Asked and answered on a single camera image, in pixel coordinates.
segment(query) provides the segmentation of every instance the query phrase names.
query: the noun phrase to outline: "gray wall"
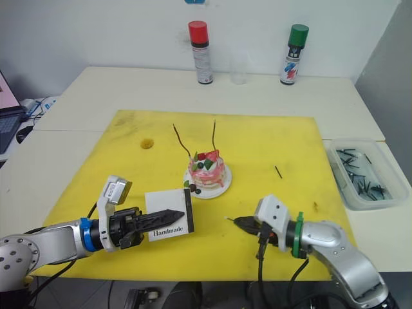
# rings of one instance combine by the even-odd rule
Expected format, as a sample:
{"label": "gray wall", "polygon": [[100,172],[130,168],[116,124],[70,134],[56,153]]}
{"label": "gray wall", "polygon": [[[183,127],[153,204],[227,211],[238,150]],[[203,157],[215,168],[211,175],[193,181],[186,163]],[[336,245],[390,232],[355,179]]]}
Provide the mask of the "gray wall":
{"label": "gray wall", "polygon": [[412,0],[399,4],[356,88],[412,183]]}

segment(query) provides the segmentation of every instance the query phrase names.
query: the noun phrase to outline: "stain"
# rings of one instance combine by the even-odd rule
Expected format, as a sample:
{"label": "stain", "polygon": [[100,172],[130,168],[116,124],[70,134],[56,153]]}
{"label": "stain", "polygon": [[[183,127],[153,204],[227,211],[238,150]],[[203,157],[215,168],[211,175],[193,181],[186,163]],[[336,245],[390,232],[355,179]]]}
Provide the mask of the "stain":
{"label": "stain", "polygon": [[126,113],[126,115],[124,117],[119,118],[114,123],[114,126],[118,127],[118,126],[123,126],[126,123],[133,123],[134,119],[135,119],[135,113],[134,112]]}
{"label": "stain", "polygon": [[130,127],[126,132],[117,132],[113,129],[108,130],[108,132],[110,132],[110,139],[115,141],[121,138],[127,138],[133,134],[136,134],[138,132],[138,126],[132,126]]}
{"label": "stain", "polygon": [[151,138],[145,138],[144,140],[140,142],[140,147],[142,149],[149,149],[149,148],[152,148],[154,144],[155,144],[154,140],[152,140]]}

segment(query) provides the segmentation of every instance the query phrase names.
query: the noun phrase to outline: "strawberry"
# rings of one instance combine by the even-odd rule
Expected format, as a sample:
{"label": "strawberry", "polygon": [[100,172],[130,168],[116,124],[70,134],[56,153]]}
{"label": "strawberry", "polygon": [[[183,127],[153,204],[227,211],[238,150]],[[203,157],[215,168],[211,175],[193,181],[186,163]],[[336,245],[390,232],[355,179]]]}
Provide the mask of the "strawberry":
{"label": "strawberry", "polygon": [[213,150],[209,153],[206,153],[205,156],[206,156],[206,159],[209,159],[212,162],[216,162],[219,158],[219,151]]}
{"label": "strawberry", "polygon": [[199,161],[202,161],[202,160],[204,160],[204,159],[206,159],[205,154],[204,154],[204,153],[198,153],[198,160],[199,160]]}

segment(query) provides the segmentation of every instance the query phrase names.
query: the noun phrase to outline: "computer mouse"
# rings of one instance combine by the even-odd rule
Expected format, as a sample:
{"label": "computer mouse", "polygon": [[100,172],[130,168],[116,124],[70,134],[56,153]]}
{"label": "computer mouse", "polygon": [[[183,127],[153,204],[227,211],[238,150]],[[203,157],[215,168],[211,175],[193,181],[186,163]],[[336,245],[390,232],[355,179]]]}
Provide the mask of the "computer mouse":
{"label": "computer mouse", "polygon": [[22,128],[20,131],[18,131],[15,134],[15,139],[17,140],[17,143],[21,144],[21,142],[26,138],[28,133],[33,131],[33,126],[27,126]]}

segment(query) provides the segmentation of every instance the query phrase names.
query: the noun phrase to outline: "robotic arm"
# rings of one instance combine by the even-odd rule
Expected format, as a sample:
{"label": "robotic arm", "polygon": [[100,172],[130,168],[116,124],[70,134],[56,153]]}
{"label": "robotic arm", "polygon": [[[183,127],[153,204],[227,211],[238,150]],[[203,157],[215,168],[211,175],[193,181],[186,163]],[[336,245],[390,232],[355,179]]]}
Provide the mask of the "robotic arm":
{"label": "robotic arm", "polygon": [[97,220],[80,218],[1,238],[0,296],[27,290],[24,278],[43,265],[86,258],[102,248],[113,252],[139,245],[144,232],[166,227],[184,216],[184,212],[171,210],[142,214],[138,207],[115,211],[116,205],[124,203],[130,186],[123,178],[109,177],[96,203]]}
{"label": "robotic arm", "polygon": [[322,262],[351,307],[398,308],[376,268],[351,245],[342,227],[329,221],[303,222],[302,213],[292,221],[286,206],[274,195],[260,200],[254,218],[275,233],[281,251],[292,248],[295,258],[313,254]]}

